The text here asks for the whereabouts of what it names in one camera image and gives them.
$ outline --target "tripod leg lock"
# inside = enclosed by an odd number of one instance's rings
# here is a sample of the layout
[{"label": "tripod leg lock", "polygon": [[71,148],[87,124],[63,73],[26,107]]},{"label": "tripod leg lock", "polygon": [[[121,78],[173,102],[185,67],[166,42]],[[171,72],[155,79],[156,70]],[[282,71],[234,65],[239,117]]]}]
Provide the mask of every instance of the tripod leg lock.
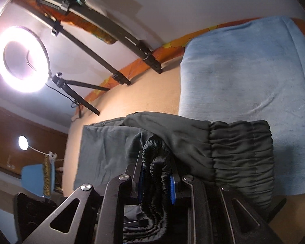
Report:
[{"label": "tripod leg lock", "polygon": [[145,59],[143,59],[143,61],[157,73],[160,74],[163,72],[162,65],[158,60],[155,59],[153,55],[148,55]]},{"label": "tripod leg lock", "polygon": [[124,76],[121,72],[117,71],[115,74],[113,74],[112,78],[114,80],[116,80],[119,84],[126,84],[126,85],[130,85],[131,82],[129,81],[129,79]]}]

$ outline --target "illuminated ring light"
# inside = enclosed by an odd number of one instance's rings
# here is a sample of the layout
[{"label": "illuminated ring light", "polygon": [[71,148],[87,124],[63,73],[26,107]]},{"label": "illuminated ring light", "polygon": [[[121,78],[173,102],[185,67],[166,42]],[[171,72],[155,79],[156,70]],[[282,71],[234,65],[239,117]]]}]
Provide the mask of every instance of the illuminated ring light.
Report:
[{"label": "illuminated ring light", "polygon": [[[36,71],[25,79],[19,79],[10,73],[6,66],[4,51],[7,44],[16,41],[22,44],[34,59]],[[31,93],[41,89],[49,78],[50,62],[47,51],[36,34],[26,27],[13,26],[6,29],[0,36],[0,74],[14,89]]]}]

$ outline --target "orange patterned cloth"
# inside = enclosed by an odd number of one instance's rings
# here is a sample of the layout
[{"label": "orange patterned cloth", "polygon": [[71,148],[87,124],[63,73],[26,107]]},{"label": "orange patterned cloth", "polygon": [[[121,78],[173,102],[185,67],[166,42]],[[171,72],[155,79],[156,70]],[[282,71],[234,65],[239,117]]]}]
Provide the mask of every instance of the orange patterned cloth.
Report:
[{"label": "orange patterned cloth", "polygon": [[[193,32],[190,34],[187,34],[183,37],[180,37],[176,40],[173,40],[163,46],[161,46],[160,48],[157,48],[154,52],[153,55],[155,56],[155,58],[160,62],[166,62],[169,61],[173,58],[182,56],[184,54],[184,47],[186,46],[186,44],[193,38],[209,32],[210,30],[214,30],[217,28],[222,28],[222,27],[230,27],[230,26],[235,26],[235,25],[240,25],[240,24],[244,24],[246,22],[249,22],[251,20],[255,20],[257,18],[253,18],[253,19],[244,19],[244,20],[240,20],[240,21],[234,21],[234,22],[228,22],[225,24],[221,24],[221,25],[217,25],[217,26],[213,26],[213,27],[209,27],[206,29],[202,29],[199,30],[197,32]],[[305,35],[305,22],[301,19],[293,19],[293,21],[295,22],[295,24],[299,27],[299,29],[302,31],[302,33]],[[128,79],[132,79],[133,77],[137,76],[138,74],[148,70],[150,67],[145,64],[142,59],[137,59],[134,62],[130,63],[129,65],[127,65],[126,67],[124,67],[123,69],[120,70],[120,72],[126,76]],[[104,80],[104,82],[102,82],[100,84],[100,86],[102,87],[106,87],[106,88],[113,88],[116,85],[118,85],[119,83],[116,82],[114,79],[112,79],[112,77],[107,78],[106,80]],[[98,97],[100,97],[101,95],[103,95],[105,93],[105,91],[101,91],[101,90],[93,90],[92,92],[90,92],[86,97],[85,100],[88,101],[89,103],[93,102],[94,100],[96,100]]]},{"label": "orange patterned cloth", "polygon": [[67,15],[63,15],[50,6],[37,3],[36,0],[21,0],[21,1],[27,3],[28,5],[35,8],[37,11],[41,12],[44,15],[48,15],[58,21],[67,23],[69,25],[77,26],[87,31],[88,33],[93,34],[95,37],[99,38],[100,40],[104,41],[109,45],[114,44],[117,41],[114,37],[103,31],[99,27],[82,19],[81,17],[77,16],[74,13],[69,12]]}]

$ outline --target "brown wooden wall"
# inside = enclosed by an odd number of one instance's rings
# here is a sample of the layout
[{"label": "brown wooden wall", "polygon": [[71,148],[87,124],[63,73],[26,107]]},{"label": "brown wooden wall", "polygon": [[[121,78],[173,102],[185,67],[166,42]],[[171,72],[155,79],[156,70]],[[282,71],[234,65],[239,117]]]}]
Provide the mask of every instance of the brown wooden wall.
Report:
[{"label": "brown wooden wall", "polygon": [[[26,151],[19,148],[19,136],[25,136],[28,144],[37,150],[45,153],[52,151],[58,155],[58,159],[64,158],[67,134],[24,119],[0,107],[1,168],[20,174],[22,167],[43,162],[44,155],[30,148]],[[15,166],[14,170],[7,167],[9,155],[10,164]],[[63,162],[56,162],[57,167],[62,165]]]}]

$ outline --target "blue towel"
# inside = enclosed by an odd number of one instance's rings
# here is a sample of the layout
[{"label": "blue towel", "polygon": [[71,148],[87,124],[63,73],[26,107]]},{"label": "blue towel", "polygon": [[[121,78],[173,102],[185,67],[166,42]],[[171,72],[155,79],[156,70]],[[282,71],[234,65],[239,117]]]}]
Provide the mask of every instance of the blue towel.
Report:
[{"label": "blue towel", "polygon": [[225,27],[191,40],[181,63],[179,115],[267,120],[275,195],[305,193],[305,37],[287,17]]}]

